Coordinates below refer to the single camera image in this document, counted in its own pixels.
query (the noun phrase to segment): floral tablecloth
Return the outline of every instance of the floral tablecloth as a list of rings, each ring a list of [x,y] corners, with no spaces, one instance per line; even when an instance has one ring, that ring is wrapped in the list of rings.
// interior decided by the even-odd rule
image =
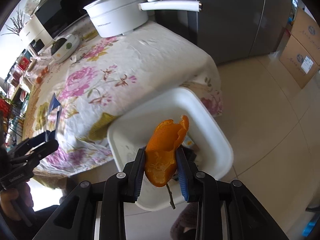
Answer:
[[[23,138],[54,128],[55,113],[47,123],[45,117],[53,93],[63,105],[59,149],[34,170],[49,187],[64,187],[61,179],[112,160],[110,123],[169,88],[190,88],[213,116],[223,108],[216,65],[194,44],[154,22],[112,38],[101,38],[87,24],[84,19],[68,30],[81,35],[73,54],[78,60],[53,64],[29,99]]]

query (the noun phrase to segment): pot handle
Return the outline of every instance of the pot handle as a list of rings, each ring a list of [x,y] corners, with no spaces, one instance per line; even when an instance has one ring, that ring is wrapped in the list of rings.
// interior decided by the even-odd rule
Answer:
[[[192,1],[192,0],[164,0],[164,1],[139,3],[139,8],[142,11],[183,10],[183,11],[200,12],[202,10],[202,4],[199,1]]]

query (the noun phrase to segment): white trash bin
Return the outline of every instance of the white trash bin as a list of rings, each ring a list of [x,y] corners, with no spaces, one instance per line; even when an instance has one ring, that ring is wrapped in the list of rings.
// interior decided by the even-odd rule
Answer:
[[[157,125],[166,120],[190,121],[188,135],[200,148],[202,162],[199,170],[216,180],[225,176],[232,167],[233,151],[223,132],[199,98],[189,89],[174,88],[129,111],[115,120],[108,129],[108,141],[119,171],[134,161],[139,148],[145,147]],[[178,181],[169,186],[175,204],[184,201]],[[145,210],[156,211],[170,206],[166,187],[153,186],[143,176],[141,193],[136,204]]]

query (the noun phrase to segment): human hand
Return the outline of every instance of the human hand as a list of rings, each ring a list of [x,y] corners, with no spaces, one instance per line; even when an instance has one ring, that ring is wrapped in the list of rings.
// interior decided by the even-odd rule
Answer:
[[[24,200],[28,207],[33,207],[33,200],[30,193],[30,187],[26,182],[19,185],[19,190],[16,188],[10,188],[8,190],[2,190],[0,192],[0,205],[4,214],[12,220],[20,221],[20,215],[15,211],[11,204],[12,200],[16,200],[19,195]]]

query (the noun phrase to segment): orange peel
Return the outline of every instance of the orange peel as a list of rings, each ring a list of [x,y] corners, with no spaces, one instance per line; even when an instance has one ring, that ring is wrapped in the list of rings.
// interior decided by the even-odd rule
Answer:
[[[145,150],[145,174],[154,186],[165,186],[177,170],[175,152],[188,129],[189,119],[182,115],[179,123],[165,120],[154,130]]]

